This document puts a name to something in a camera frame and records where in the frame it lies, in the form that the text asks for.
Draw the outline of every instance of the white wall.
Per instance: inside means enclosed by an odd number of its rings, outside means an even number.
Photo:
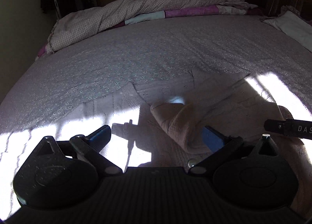
[[[0,102],[34,62],[55,23],[40,0],[0,0]]]

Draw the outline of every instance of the wrinkled bed sheet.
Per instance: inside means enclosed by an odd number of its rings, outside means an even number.
[[[312,110],[311,53],[299,43],[257,16],[182,17],[105,31],[40,58],[2,102],[0,132],[49,124],[129,81],[169,80],[194,67],[273,72]]]
[[[57,21],[48,38],[46,52],[56,52],[136,15],[211,5],[233,6],[241,10],[256,7],[244,0],[117,0],[104,7],[70,13]]]

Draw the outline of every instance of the ribbed black surface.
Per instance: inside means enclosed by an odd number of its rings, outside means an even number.
[[[208,180],[182,168],[128,168],[85,202],[64,210],[22,207],[6,223],[304,223],[290,209],[249,211],[218,198]]]

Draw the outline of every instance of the crumpled quilt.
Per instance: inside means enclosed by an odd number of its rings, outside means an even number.
[[[244,0],[117,0],[101,8],[70,13],[57,21],[48,38],[46,52],[54,53],[139,14],[210,5],[245,10],[256,7]]]

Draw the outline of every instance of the white pillow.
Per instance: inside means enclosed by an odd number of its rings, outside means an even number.
[[[291,11],[287,11],[280,17],[267,19],[263,22],[284,32],[312,52],[312,26]]]

